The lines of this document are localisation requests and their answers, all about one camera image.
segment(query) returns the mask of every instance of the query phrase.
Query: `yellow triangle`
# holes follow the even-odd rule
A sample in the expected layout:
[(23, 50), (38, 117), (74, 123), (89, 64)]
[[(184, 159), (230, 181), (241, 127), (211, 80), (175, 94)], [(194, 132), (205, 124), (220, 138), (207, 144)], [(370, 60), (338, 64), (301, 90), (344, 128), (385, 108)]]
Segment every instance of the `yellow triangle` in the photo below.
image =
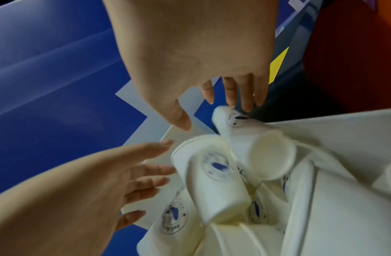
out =
[(277, 73), (280, 70), (281, 64), (283, 63), (283, 60), (285, 58), (285, 55), (287, 54), (288, 48), (284, 50), (280, 55), (275, 58), (272, 63), (270, 64), (270, 79), (268, 81), (269, 84), (271, 84), (274, 81), (274, 78), (276, 78)]

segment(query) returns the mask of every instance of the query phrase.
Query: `skin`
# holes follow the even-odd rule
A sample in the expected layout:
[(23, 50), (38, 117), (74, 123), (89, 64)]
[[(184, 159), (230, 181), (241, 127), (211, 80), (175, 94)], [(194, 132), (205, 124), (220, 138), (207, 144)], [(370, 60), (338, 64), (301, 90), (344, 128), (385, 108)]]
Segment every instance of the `skin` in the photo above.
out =
[(120, 216), (154, 197), (171, 166), (146, 165), (172, 141), (123, 146), (63, 164), (0, 194), (0, 255), (100, 256), (113, 233), (145, 215)]
[(279, 0), (103, 0), (118, 49), (144, 100), (168, 123), (189, 130), (178, 97), (199, 86), (214, 102), (222, 76), (226, 101), (239, 84), (246, 112), (268, 90)]

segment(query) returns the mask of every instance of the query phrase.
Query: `person's left hand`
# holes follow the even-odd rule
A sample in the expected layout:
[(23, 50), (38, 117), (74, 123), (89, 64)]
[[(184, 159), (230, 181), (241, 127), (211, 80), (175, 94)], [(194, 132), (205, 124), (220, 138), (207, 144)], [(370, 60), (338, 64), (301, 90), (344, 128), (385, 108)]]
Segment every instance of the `person's left hand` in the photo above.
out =
[(154, 197), (171, 166), (142, 164), (173, 141), (123, 146), (66, 163), (0, 194), (0, 255), (101, 255), (113, 233), (145, 215), (120, 215)]

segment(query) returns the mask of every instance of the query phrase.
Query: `red surface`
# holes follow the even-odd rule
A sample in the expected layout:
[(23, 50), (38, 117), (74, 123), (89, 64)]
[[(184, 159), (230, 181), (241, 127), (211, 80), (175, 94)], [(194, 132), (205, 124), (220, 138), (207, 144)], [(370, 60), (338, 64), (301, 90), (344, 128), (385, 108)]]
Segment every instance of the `red surface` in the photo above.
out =
[(348, 112), (391, 108), (391, 0), (379, 13), (335, 0), (318, 16), (304, 57), (310, 80)]

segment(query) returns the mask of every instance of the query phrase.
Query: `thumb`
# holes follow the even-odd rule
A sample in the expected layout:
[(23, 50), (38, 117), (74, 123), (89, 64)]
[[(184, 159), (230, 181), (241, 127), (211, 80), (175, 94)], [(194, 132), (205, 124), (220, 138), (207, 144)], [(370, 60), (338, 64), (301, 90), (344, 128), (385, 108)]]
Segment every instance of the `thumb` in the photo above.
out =
[(169, 124), (172, 124), (182, 130), (189, 131), (191, 129), (191, 120), (186, 111), (182, 109), (178, 100), (167, 105), (153, 106), (153, 109), (158, 112)]

